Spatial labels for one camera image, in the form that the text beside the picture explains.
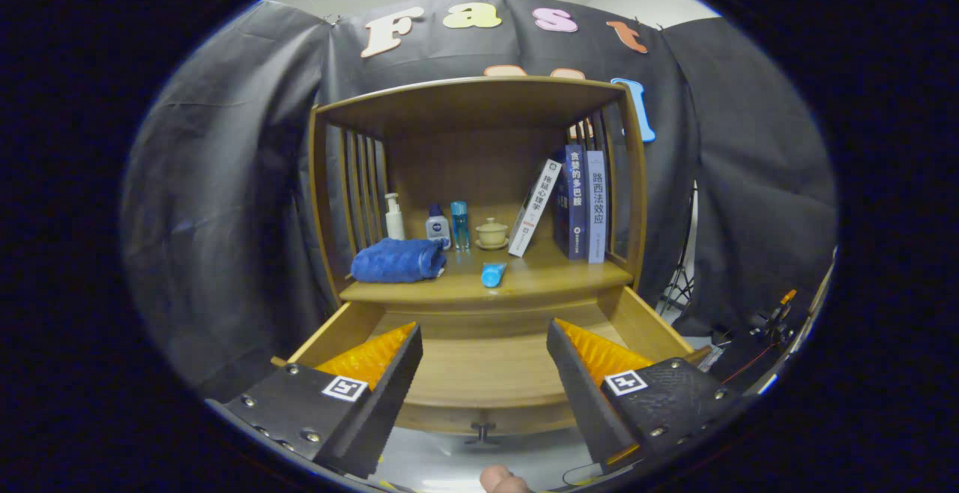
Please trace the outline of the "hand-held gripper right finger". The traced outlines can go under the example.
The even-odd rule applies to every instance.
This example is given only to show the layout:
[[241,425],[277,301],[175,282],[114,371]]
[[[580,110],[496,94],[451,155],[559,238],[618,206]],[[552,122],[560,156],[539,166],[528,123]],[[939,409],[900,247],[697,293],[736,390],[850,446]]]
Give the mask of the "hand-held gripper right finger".
[[652,361],[565,320],[552,320],[547,349],[590,457],[603,471],[677,458],[742,405],[740,391],[684,357]]

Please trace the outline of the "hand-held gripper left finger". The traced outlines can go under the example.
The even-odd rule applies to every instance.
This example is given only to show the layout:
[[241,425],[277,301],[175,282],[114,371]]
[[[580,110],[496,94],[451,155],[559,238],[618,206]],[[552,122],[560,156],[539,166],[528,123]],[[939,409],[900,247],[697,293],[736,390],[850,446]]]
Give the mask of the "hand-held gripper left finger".
[[226,403],[207,407],[305,472],[364,480],[377,470],[423,356],[417,323],[326,360],[290,361]]

